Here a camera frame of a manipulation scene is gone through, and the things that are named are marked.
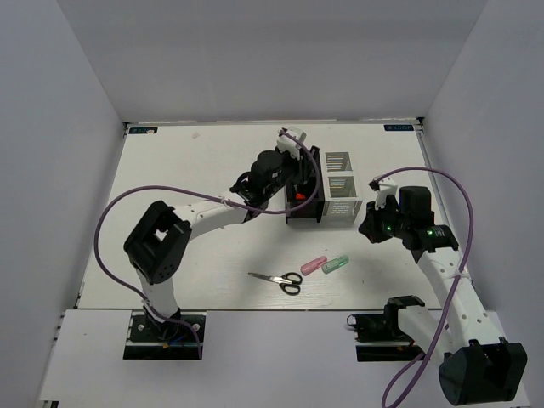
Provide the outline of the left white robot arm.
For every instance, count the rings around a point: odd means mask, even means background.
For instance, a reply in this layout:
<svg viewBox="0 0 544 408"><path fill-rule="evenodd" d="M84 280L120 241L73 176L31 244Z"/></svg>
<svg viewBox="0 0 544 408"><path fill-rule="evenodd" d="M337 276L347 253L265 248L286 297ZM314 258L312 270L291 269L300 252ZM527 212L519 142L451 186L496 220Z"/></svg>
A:
<svg viewBox="0 0 544 408"><path fill-rule="evenodd" d="M136 269L144 294L150 329L162 339L179 331L181 311L174 296L173 275L186 247L194 239L226 226L245 224L269 209L269 200L288 185L310 185L315 197L320 185L320 149L276 147L258 154L226 195L171 207L153 202L123 244Z"/></svg>

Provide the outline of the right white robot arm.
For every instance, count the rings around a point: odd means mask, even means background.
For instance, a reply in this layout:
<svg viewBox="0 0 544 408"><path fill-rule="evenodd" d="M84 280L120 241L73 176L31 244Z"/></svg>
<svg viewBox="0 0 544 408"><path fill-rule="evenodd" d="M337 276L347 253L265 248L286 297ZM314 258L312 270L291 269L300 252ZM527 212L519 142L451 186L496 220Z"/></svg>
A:
<svg viewBox="0 0 544 408"><path fill-rule="evenodd" d="M359 232L373 244L401 241L424 273L445 312L437 321L416 296L391 297L376 320L358 324L363 341L408 337L431 354L439 384L454 406L511 401L527 364L521 343L510 343L462 273L462 254L449 226L436 224L428 188L372 183L377 198L366 206Z"/></svg>

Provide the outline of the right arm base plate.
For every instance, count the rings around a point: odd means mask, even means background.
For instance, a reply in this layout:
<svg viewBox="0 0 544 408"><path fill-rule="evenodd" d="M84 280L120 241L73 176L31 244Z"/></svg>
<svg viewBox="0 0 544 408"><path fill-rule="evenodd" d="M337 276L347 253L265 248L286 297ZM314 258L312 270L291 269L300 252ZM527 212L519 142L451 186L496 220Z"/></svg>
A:
<svg viewBox="0 0 544 408"><path fill-rule="evenodd" d="M351 314L346 325L355 334L358 362L409 362L422 353L411 337L388 326L384 314Z"/></svg>

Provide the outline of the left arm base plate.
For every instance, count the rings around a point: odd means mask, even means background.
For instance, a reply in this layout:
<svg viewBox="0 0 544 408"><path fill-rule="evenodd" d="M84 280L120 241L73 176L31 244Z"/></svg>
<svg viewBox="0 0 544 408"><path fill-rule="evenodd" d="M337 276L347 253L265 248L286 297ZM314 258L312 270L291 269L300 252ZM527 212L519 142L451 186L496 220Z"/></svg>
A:
<svg viewBox="0 0 544 408"><path fill-rule="evenodd" d="M203 351L206 316L204 314L179 314L191 325L201 346L198 346L190 329L184 325L163 322L156 325L144 312L132 313L124 346L124 360L200 360Z"/></svg>

